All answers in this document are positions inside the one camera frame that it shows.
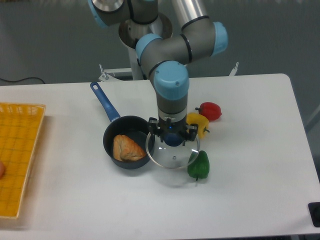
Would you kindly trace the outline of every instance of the bell pepper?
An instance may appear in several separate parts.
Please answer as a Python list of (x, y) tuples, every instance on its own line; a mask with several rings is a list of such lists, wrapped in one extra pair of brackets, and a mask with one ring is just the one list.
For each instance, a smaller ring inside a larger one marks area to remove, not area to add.
[(191, 125), (191, 124), (198, 124), (198, 136), (200, 139), (202, 139), (207, 132), (209, 133), (210, 131), (208, 130), (209, 128), (209, 120), (205, 117), (202, 116), (198, 113), (195, 112), (190, 112), (186, 115), (186, 123)]
[[(195, 157), (193, 152), (189, 158), (189, 162)], [(196, 159), (188, 166), (188, 174), (190, 177), (198, 179), (206, 179), (210, 171), (210, 163), (208, 155), (205, 151), (200, 151)]]
[(204, 102), (195, 110), (198, 110), (199, 114), (205, 116), (210, 122), (217, 120), (222, 115), (221, 108), (213, 102)]

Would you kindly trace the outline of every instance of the white table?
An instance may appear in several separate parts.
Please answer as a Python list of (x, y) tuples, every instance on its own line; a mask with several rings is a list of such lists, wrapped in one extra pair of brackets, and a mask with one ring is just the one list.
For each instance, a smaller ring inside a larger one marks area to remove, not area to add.
[[(100, 86), (120, 115), (157, 117), (149, 81)], [(317, 173), (290, 79), (283, 74), (190, 80), (188, 111), (221, 106), (201, 141), (210, 173), (198, 183), (152, 161), (117, 167), (102, 138), (110, 123), (89, 83), (0, 87), (1, 102), (46, 104), (18, 220), (0, 239), (206, 239), (320, 233), (308, 203)]]

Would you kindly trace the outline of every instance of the pastry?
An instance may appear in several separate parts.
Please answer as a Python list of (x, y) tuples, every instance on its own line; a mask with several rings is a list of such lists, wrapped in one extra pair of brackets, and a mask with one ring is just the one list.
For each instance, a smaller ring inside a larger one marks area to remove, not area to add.
[(126, 135), (117, 135), (113, 139), (113, 157), (119, 161), (137, 161), (146, 156), (145, 151)]

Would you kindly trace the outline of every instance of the black cable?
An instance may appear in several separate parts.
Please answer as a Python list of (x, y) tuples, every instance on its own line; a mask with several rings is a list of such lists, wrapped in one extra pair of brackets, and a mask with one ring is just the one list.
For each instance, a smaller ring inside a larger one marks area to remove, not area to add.
[(26, 78), (23, 78), (23, 79), (20, 79), (20, 80), (14, 80), (14, 81), (6, 80), (6, 79), (3, 79), (3, 78), (0, 77), (1, 81), (7, 82), (7, 83), (18, 83), (18, 82), (21, 82), (21, 81), (24, 81), (24, 80), (28, 80), (28, 79), (38, 79), (43, 84), (46, 84), (45, 81), (43, 81), (41, 78), (36, 77), (36, 76), (30, 76), (30, 77), (26, 77)]

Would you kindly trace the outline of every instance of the red bell pepper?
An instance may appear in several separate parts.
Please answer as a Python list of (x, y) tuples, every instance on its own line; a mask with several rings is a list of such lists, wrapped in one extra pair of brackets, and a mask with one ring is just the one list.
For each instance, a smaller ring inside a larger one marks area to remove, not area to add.
[(213, 102), (204, 102), (195, 110), (198, 110), (199, 114), (205, 116), (210, 122), (217, 120), (222, 115), (221, 108)]

